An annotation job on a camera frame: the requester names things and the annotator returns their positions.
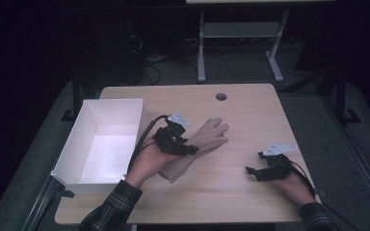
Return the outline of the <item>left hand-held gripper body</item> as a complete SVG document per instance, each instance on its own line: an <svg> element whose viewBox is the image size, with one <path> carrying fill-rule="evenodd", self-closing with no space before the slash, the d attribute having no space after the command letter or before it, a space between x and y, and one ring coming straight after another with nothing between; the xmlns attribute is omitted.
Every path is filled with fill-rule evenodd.
<svg viewBox="0 0 370 231"><path fill-rule="evenodd" d="M160 127L153 135L153 139L163 153L168 153L182 157L182 151L187 139L182 138L185 133L185 126L191 123L182 114L168 115L165 118L167 125Z"/></svg>

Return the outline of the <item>aluminium floor rail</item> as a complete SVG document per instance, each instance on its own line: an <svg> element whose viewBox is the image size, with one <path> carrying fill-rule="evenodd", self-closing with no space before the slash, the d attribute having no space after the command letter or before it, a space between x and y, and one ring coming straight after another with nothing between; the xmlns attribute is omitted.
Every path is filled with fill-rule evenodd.
<svg viewBox="0 0 370 231"><path fill-rule="evenodd" d="M46 178L31 211L22 225L21 231L37 231L45 212L54 201L56 194L60 192L63 187L64 186L51 175Z"/></svg>
<svg viewBox="0 0 370 231"><path fill-rule="evenodd" d="M339 133L343 137L346 145L351 150L353 157L357 163L359 171L364 178L364 181L367 187L370 190L370 165L368 164L367 160L365 159L363 152L361 151L360 146L357 144L353 134L350 132L348 124L352 123L355 119L352 116L349 121L347 118L340 118L337 113L335 106L331 102L330 99L323 97L322 98L323 105L325 106L327 112L329 113L331 120L334 122L335 126L337 127Z"/></svg>

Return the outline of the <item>black metal stand post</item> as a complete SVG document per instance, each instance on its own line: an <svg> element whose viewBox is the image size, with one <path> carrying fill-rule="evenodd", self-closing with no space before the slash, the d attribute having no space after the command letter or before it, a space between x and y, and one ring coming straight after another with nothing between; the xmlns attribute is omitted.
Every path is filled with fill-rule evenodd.
<svg viewBox="0 0 370 231"><path fill-rule="evenodd" d="M343 72L342 66L339 64L334 65L334 79L336 85L335 91L335 107L334 114L339 123L346 126L348 123L360 123L360 118L354 109L347 109L345 107L346 99L346 77Z"/></svg>
<svg viewBox="0 0 370 231"><path fill-rule="evenodd" d="M72 86L72 108L67 109L62 117L62 121L74 122L79 115L82 107L82 90L81 90L82 68L76 67L71 80Z"/></svg>

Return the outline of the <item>beige knit glove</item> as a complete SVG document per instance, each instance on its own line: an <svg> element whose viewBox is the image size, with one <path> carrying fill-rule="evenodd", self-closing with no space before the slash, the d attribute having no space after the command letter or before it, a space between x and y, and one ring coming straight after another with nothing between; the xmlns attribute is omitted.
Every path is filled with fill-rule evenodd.
<svg viewBox="0 0 370 231"><path fill-rule="evenodd" d="M227 123L223 123L220 117L209 118L196 132L198 141L212 141L221 139L225 136L225 132L229 129Z"/></svg>
<svg viewBox="0 0 370 231"><path fill-rule="evenodd" d="M198 148L197 153L186 155L179 160L167 164L158 174L173 184L188 170L196 159L215 151L228 141L228 138L225 136L228 128L229 126L225 123L209 131L200 129L187 141L187 144Z"/></svg>

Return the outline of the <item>person's right hand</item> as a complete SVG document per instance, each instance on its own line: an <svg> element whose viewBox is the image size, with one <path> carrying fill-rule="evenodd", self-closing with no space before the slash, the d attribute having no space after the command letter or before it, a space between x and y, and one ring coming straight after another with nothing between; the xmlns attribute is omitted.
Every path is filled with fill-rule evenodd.
<svg viewBox="0 0 370 231"><path fill-rule="evenodd" d="M303 179L296 173L291 172L285 179L274 180L272 184L281 190L298 208L316 202Z"/></svg>

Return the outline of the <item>grey metal table frame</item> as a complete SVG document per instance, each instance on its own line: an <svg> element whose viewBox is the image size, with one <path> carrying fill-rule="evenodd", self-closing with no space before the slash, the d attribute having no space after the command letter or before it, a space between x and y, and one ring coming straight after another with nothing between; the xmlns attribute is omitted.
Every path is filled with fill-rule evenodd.
<svg viewBox="0 0 370 231"><path fill-rule="evenodd" d="M248 7L272 8L275 5L281 7L279 20L255 20L255 21L236 21L236 22L211 22L206 21L206 10L199 13L198 27L198 55L197 55L197 74L198 83L206 82L204 42L206 39L272 39L273 46L265 51L266 59L278 83L283 82L283 76L280 72L276 54L280 41L282 39L286 23L293 5L297 4L316 4L331 2L333 0L185 0L189 6L200 7L241 7L246 10Z"/></svg>

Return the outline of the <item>white box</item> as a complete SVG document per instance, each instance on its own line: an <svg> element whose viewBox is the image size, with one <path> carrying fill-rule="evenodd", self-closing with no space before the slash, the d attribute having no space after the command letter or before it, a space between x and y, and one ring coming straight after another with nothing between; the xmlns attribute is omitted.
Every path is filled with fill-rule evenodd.
<svg viewBox="0 0 370 231"><path fill-rule="evenodd" d="M147 125L142 98L84 101L51 175L76 195L110 193Z"/></svg>

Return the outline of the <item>person's left hand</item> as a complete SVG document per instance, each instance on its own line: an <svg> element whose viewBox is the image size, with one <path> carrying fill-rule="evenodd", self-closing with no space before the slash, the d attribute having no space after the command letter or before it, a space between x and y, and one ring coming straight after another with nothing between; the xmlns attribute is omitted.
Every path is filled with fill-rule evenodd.
<svg viewBox="0 0 370 231"><path fill-rule="evenodd" d="M163 153L154 143L154 139L148 138L124 181L139 189L148 178L154 176L167 164L179 159L179 156Z"/></svg>

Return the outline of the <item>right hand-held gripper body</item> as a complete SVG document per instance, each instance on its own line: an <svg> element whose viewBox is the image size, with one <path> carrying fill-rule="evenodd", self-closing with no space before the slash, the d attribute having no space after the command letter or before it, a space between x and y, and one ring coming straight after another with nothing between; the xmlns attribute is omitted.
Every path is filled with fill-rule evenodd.
<svg viewBox="0 0 370 231"><path fill-rule="evenodd" d="M272 175L275 180L285 179L292 171L292 165L286 153L297 148L295 144L272 142L267 149L258 153L259 158L268 165L259 175Z"/></svg>

